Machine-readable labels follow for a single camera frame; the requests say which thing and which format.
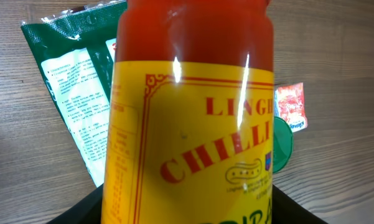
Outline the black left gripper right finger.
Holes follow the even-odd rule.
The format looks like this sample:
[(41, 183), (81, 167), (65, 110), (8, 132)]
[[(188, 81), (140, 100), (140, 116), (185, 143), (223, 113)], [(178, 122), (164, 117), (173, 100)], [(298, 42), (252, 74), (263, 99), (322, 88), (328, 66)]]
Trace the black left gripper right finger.
[(272, 224), (327, 224), (273, 185)]

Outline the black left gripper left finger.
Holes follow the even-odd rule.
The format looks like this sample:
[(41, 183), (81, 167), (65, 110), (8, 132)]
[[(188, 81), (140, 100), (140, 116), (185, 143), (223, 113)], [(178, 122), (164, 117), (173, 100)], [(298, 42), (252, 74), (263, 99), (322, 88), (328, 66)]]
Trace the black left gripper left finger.
[(103, 185), (47, 224), (100, 224)]

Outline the red sachet packet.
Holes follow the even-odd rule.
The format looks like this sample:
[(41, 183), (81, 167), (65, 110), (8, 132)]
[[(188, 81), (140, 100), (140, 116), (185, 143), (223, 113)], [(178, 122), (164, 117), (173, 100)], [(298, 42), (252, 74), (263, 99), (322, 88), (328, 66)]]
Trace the red sachet packet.
[(281, 86), (275, 90), (274, 115), (287, 122), (293, 133), (307, 128), (303, 83)]

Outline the chilli sauce bottle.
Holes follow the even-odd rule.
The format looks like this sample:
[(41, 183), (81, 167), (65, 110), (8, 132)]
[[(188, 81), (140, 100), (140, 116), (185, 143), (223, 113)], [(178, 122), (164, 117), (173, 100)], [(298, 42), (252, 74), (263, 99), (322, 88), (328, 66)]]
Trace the chilli sauce bottle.
[(128, 2), (118, 24), (104, 224), (271, 223), (267, 6)]

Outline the green 3M glove packet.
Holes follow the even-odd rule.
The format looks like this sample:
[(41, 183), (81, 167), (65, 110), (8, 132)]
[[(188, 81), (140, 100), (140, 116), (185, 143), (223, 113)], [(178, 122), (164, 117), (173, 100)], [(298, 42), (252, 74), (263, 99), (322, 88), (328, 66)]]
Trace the green 3M glove packet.
[(116, 31), (126, 1), (100, 1), (21, 30), (94, 184), (104, 182)]

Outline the green lid jar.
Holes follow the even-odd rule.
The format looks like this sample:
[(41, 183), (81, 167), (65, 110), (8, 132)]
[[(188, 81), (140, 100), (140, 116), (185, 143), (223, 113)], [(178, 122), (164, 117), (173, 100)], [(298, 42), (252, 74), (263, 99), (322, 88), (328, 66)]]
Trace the green lid jar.
[(274, 117), (273, 172), (281, 171), (289, 162), (293, 152), (293, 132), (280, 117)]

